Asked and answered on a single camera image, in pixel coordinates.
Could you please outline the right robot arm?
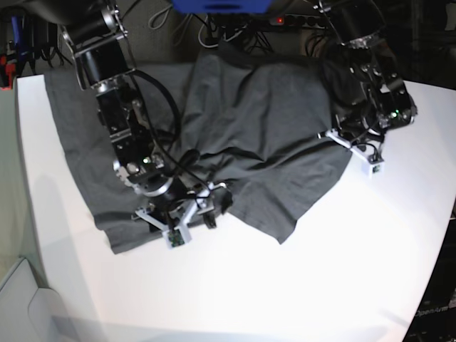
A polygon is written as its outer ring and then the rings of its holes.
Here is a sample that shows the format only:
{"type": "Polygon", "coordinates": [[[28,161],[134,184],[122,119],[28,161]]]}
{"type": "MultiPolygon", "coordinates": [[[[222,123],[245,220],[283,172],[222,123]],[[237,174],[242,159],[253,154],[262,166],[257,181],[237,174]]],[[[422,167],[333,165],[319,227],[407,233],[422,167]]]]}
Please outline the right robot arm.
{"type": "Polygon", "coordinates": [[[148,199],[136,217],[162,232],[184,232],[198,215],[216,228],[214,191],[223,182],[205,182],[190,171],[196,150],[175,160],[147,114],[136,78],[163,95],[173,115],[172,139],[182,131],[177,104],[161,82],[129,65],[120,46],[128,39],[115,1],[20,1],[42,19],[60,26],[71,52],[80,87],[96,91],[98,113],[117,157],[114,170],[122,182],[148,199]]]}

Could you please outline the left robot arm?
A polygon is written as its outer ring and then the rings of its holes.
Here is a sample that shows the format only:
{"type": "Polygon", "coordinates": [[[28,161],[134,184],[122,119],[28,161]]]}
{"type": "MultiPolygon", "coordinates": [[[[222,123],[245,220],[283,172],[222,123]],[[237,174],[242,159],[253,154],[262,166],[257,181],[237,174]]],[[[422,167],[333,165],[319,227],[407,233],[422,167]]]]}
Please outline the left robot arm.
{"type": "Polygon", "coordinates": [[[348,69],[359,81],[364,99],[348,103],[328,87],[328,93],[342,108],[344,118],[335,117],[335,137],[347,148],[383,143],[389,130],[410,125],[418,113],[398,64],[383,36],[385,21],[374,1],[319,1],[315,6],[333,30],[320,57],[339,46],[348,69]]]}

